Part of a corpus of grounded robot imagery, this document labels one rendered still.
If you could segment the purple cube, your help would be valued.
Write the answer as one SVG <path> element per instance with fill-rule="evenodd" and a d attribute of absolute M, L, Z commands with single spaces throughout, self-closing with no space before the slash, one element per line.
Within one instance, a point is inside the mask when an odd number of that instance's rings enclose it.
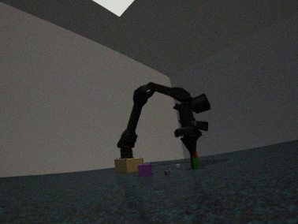
<path fill-rule="evenodd" d="M 152 175 L 151 164 L 139 164 L 139 177 L 146 177 Z"/>

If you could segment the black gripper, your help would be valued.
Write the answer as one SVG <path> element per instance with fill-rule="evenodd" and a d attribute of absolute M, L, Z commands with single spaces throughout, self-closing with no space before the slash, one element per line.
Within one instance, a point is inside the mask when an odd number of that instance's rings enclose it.
<path fill-rule="evenodd" d="M 195 121 L 195 118 L 191 114 L 180 117 L 180 120 L 178 121 L 181 123 L 181 129 L 176 129 L 174 136 L 183 136 L 184 138 L 180 139 L 190 154 L 194 155 L 194 151 L 196 151 L 196 141 L 200 136 L 202 136 L 202 133 L 198 129 L 191 128 L 192 120 Z"/>

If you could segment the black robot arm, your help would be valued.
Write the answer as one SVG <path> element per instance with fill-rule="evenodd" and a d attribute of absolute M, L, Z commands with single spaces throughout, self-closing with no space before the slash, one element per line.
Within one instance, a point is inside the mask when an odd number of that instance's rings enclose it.
<path fill-rule="evenodd" d="M 150 90 L 150 91 L 147 91 Z M 181 102 L 176 103 L 174 106 L 175 110 L 179 110 L 179 118 L 185 115 L 193 115 L 193 112 L 201 113 L 210 110 L 210 103 L 207 100 L 205 93 L 195 98 L 192 98 L 190 93 L 183 88 L 171 88 L 165 85 L 156 84 L 154 82 L 149 82 L 148 84 L 138 87 L 133 94 L 133 108 L 130 115 L 129 123 L 127 129 L 121 135 L 121 139 L 117 143 L 117 148 L 121 149 L 121 159 L 134 159 L 133 150 L 134 144 L 136 142 L 136 126 L 139 121 L 140 113 L 143 105 L 147 100 L 152 97 L 154 92 L 160 92 L 165 95 L 169 95 L 174 99 Z M 192 129 L 198 130 L 208 130 L 207 121 L 193 121 Z M 128 146 L 128 147 L 124 147 Z"/>

